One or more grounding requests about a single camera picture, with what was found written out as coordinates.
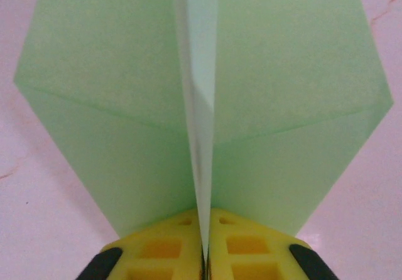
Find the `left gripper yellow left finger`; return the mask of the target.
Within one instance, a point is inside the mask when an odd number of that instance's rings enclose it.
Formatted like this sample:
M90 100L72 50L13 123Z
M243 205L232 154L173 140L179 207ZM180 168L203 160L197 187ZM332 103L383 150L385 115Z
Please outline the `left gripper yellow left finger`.
M77 279L202 279L196 210L187 210L105 245Z

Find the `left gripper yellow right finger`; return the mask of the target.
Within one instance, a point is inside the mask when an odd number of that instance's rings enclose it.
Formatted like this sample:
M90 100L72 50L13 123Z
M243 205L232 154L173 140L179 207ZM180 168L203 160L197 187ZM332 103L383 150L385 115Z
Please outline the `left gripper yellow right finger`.
M304 241L223 209L210 213L209 279L337 279Z

